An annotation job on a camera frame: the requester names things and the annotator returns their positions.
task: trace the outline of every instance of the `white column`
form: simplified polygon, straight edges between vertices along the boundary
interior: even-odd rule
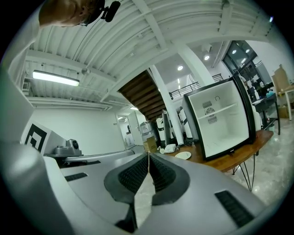
[[[153,79],[154,79],[158,89],[160,90],[162,99],[164,100],[166,110],[169,113],[170,121],[171,121],[171,124],[173,125],[173,128],[174,128],[176,140],[177,140],[178,144],[183,144],[184,139],[183,139],[183,134],[182,134],[182,130],[181,130],[181,123],[179,121],[178,114],[176,113],[174,104],[171,100],[170,94],[169,94],[169,92],[166,88],[166,85],[164,84],[164,81],[162,80],[157,68],[155,67],[155,65],[152,65],[150,67],[150,69],[152,72]]]
[[[179,55],[190,68],[195,81],[199,82],[202,87],[215,83],[205,65],[186,44],[182,42],[174,42],[174,44]]]

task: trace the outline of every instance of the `person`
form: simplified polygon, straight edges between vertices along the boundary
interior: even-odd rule
[[[6,50],[1,65],[22,90],[23,71],[29,46],[36,40],[40,29],[46,26],[87,26],[101,14],[104,5],[100,0],[47,0],[25,22]]]

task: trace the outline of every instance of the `wooden staircase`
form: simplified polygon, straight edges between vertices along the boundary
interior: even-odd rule
[[[147,71],[133,78],[119,92],[150,121],[165,109],[161,94]]]

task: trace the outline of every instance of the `black logo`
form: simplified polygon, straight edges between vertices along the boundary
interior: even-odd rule
[[[31,145],[39,152],[41,152],[46,136],[47,133],[45,131],[32,124],[30,130],[28,131],[25,144]]]

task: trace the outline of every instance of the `black grille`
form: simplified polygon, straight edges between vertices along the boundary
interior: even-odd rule
[[[150,174],[156,192],[167,188],[175,180],[175,171],[154,157],[150,157]]]
[[[230,192],[222,191],[215,196],[238,227],[244,226],[254,218]]]
[[[120,183],[133,193],[136,193],[148,173],[148,158],[145,157],[133,166],[119,173]]]

